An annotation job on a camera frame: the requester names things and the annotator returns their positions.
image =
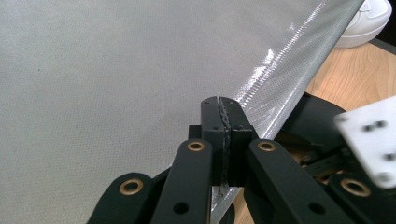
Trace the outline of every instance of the wooden table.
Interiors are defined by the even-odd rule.
[[[372,44],[334,49],[306,91],[347,111],[396,95],[396,55]],[[235,223],[254,223],[243,191],[234,203]]]

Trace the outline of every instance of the sneaker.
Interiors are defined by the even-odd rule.
[[[374,39],[384,29],[391,13],[388,0],[365,0],[334,48],[354,48]]]

